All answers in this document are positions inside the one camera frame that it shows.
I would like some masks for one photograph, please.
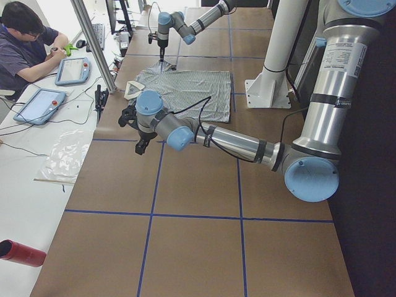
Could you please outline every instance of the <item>dark blue shirt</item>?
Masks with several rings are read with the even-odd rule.
[[[28,82],[17,73],[44,62],[46,51],[44,44],[52,45],[58,31],[45,27],[36,41],[19,41],[5,26],[0,24],[0,89],[14,90],[11,99],[19,97]]]

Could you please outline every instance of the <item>hair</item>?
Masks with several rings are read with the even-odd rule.
[[[41,34],[43,22],[27,5],[19,1],[8,2],[2,11],[1,22],[23,34]]]

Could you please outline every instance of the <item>tablet screen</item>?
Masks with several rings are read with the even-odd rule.
[[[68,82],[81,79],[83,59],[64,60],[62,73],[59,77],[60,82]]]
[[[20,114],[28,121],[39,119],[48,113],[48,107],[50,104],[52,104],[53,100],[56,100],[58,96],[58,92],[40,90]]]

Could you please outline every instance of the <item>plastic bag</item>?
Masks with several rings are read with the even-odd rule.
[[[74,184],[92,141],[92,131],[74,130],[62,134],[35,180]]]

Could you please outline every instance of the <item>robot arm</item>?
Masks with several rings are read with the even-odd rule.
[[[329,198],[338,188],[336,165],[341,152],[337,142],[367,46],[378,36],[383,15],[396,6],[396,0],[376,1],[375,7],[373,1],[355,2],[349,7],[352,1],[327,0],[321,5],[319,22],[323,22],[326,49],[303,131],[292,145],[271,144],[197,119],[178,119],[163,107],[161,96],[154,91],[144,91],[130,103],[120,125],[137,129],[146,146],[157,134],[176,150],[192,141],[206,147],[215,144],[234,157],[281,173],[287,188],[301,200]],[[138,146],[137,152],[144,152]]]
[[[160,62],[163,62],[165,48],[169,42],[170,28],[174,28],[184,42],[190,45],[195,41],[198,33],[202,32],[223,15],[229,14],[234,7],[235,0],[220,0],[216,6],[199,17],[190,26],[184,23],[184,14],[182,12],[174,12],[172,14],[161,12],[158,16],[158,31],[148,35],[148,43],[151,44],[153,40],[158,42],[158,46],[160,47]]]

